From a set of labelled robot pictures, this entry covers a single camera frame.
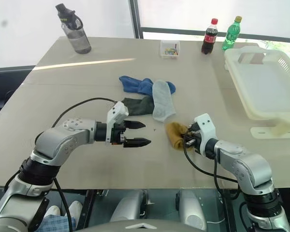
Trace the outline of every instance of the plastic bottle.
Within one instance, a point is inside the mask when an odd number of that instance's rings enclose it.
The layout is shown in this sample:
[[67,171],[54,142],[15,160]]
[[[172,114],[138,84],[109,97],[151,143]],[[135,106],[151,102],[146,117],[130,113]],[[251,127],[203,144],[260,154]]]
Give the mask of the plastic bottle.
[[233,48],[235,40],[237,39],[241,31],[241,28],[240,28],[241,21],[242,21],[242,17],[237,16],[235,17],[234,23],[231,26],[229,26],[226,39],[222,44],[222,50]]
[[65,5],[56,6],[58,17],[61,20],[61,27],[67,35],[72,47],[79,54],[86,54],[91,51],[91,46],[83,28],[82,20],[75,15],[75,11],[69,10]]
[[206,29],[205,37],[204,37],[204,41],[203,41],[203,45],[201,49],[202,53],[204,54],[208,54],[213,51],[214,43],[216,41],[216,37],[218,34],[218,30],[216,26],[217,22],[218,22],[218,19],[213,18],[211,25]]

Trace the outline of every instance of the table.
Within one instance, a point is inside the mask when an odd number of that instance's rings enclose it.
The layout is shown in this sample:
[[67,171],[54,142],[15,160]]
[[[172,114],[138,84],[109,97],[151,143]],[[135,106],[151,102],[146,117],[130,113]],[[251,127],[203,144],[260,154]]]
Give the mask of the table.
[[[34,148],[36,135],[48,129],[65,109],[82,100],[108,97],[142,98],[123,92],[118,78],[162,79],[176,85],[172,95],[176,115],[167,122],[190,124],[194,117],[208,113],[220,139],[245,145],[263,155],[273,170],[276,187],[290,187],[290,139],[257,140],[249,129],[266,122],[248,119],[232,79],[224,69],[221,43],[212,54],[201,53],[202,42],[181,42],[178,59],[159,56],[160,41],[90,38],[92,51],[75,53],[68,40],[60,37],[27,76],[0,112],[0,186],[18,169]],[[83,65],[80,62],[91,62]],[[52,65],[66,64],[54,68]],[[105,122],[109,102],[93,101],[73,109],[61,120],[79,116]],[[194,170],[184,154],[174,150],[164,124],[151,115],[132,116],[146,124],[127,130],[126,137],[144,137],[152,143],[142,148],[122,148],[96,142],[77,148],[61,167],[58,180],[65,189],[152,189],[214,188],[212,177]],[[213,162],[198,154],[192,159],[212,172]],[[219,174],[232,175],[219,168]],[[221,187],[235,188],[221,181]]]

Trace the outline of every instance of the white plastic basket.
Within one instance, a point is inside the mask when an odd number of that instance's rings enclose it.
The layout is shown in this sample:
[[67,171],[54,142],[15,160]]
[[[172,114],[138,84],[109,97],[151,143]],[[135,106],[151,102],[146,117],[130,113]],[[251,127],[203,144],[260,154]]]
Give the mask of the white plastic basket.
[[[168,54],[168,50],[176,51],[176,53]],[[160,42],[160,55],[163,58],[176,58],[179,56],[180,45],[179,41],[175,40],[161,40]]]
[[256,46],[228,49],[224,55],[248,117],[277,119],[290,127],[290,58]]

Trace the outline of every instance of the white sneaker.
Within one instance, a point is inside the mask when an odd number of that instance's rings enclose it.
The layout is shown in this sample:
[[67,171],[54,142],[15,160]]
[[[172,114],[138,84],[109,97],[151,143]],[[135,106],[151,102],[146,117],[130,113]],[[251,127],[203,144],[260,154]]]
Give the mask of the white sneaker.
[[59,209],[59,207],[56,206],[56,205],[53,205],[53,206],[49,207],[49,209],[45,213],[44,217],[46,217],[48,215],[57,215],[57,216],[60,216],[60,209]]
[[76,227],[81,216],[83,205],[79,201],[74,201],[69,207],[71,217],[75,219]]

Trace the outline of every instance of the gray water bottle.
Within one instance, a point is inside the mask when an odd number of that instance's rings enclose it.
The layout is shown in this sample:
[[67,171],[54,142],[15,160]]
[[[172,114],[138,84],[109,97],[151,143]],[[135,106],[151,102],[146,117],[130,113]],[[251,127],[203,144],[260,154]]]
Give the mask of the gray water bottle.
[[91,46],[83,28],[83,22],[75,15],[75,11],[67,9],[63,3],[56,6],[61,27],[67,35],[72,47],[79,54],[91,51]]

